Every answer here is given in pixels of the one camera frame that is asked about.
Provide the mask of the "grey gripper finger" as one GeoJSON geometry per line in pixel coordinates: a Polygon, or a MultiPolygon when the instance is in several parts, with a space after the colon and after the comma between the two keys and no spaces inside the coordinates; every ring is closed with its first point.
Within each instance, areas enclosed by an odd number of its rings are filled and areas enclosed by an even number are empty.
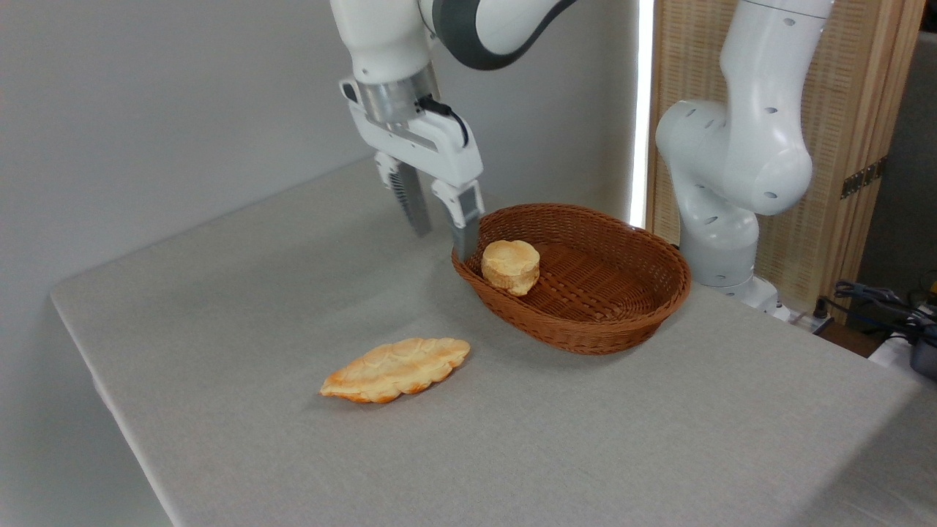
{"type": "Polygon", "coordinates": [[[416,236],[424,237],[429,234],[430,217],[415,167],[384,152],[376,152],[374,161],[381,182],[386,189],[394,193],[416,236]]]}
{"type": "Polygon", "coordinates": [[[456,187],[437,179],[431,184],[431,190],[447,208],[458,260],[468,260],[477,250],[479,228],[485,214],[479,182],[475,179],[456,187]]]}

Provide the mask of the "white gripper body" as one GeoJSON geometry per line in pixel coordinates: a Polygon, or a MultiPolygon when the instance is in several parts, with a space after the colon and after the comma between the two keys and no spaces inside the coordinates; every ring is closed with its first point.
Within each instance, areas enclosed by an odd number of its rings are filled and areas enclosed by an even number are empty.
{"type": "Polygon", "coordinates": [[[356,129],[368,146],[454,187],[465,186],[481,176],[481,154],[470,127],[466,127],[466,146],[461,124],[437,113],[419,111],[402,124],[379,123],[366,113],[364,95],[354,79],[341,79],[339,86],[356,129]]]}

